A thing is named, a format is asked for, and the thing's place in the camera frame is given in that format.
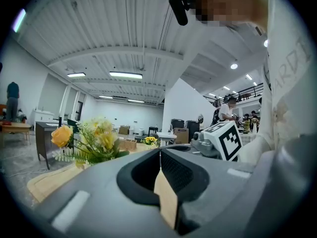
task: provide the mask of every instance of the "gray device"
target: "gray device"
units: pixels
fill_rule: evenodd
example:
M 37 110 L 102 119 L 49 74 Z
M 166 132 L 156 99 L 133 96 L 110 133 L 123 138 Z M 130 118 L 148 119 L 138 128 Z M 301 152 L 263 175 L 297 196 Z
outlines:
M 128 155 L 86 169 L 36 213 L 52 224 L 83 191 L 89 197 L 80 209 L 66 212 L 61 232 L 68 237 L 269 236 L 307 193 L 316 142 L 316 135 L 291 140 L 262 154 L 256 167 L 169 147 Z M 178 196 L 175 230 L 164 222 L 153 193 L 160 162 Z

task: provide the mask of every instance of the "white cabinet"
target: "white cabinet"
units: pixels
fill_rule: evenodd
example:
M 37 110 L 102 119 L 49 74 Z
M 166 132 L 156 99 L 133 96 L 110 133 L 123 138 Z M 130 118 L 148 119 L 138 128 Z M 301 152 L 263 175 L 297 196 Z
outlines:
M 33 110 L 32 112 L 32 123 L 35 129 L 35 122 L 44 121 L 52 122 L 54 114 L 49 111 Z

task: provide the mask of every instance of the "gray desk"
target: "gray desk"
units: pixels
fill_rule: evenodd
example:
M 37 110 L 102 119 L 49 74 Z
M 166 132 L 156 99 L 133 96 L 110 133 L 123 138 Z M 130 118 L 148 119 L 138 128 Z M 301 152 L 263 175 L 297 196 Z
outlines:
M 35 124 L 35 141 L 36 141 L 36 149 L 38 152 L 39 161 L 41 160 L 40 155 L 42 155 L 42 157 L 46 161 L 46 166 L 49 170 L 50 167 L 49 167 L 47 153 L 49 153 L 53 150 L 59 149 L 58 146 L 54 145 L 51 142 L 51 139 L 52 139 L 51 133 L 57 129 L 58 122 L 57 122 L 56 126 L 50 126 L 50 125 L 47 125 L 47 123 L 53 124 L 56 122 L 42 122 L 42 121 L 36 122 L 36 124 Z

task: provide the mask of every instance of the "green leaf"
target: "green leaf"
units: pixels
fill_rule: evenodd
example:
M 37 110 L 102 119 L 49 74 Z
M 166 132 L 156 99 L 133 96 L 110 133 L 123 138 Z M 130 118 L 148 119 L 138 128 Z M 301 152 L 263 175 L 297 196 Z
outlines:
M 116 158 L 120 158 L 120 157 L 123 157 L 123 156 L 126 156 L 126 155 L 129 155 L 130 152 L 129 151 L 122 151 L 122 152 L 118 152 Z

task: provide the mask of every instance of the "dark pants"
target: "dark pants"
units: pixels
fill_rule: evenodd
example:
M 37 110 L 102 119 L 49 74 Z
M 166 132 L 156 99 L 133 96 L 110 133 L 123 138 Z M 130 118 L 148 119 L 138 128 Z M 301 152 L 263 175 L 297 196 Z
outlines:
M 9 97 L 6 103 L 6 120 L 15 122 L 18 112 L 18 99 Z

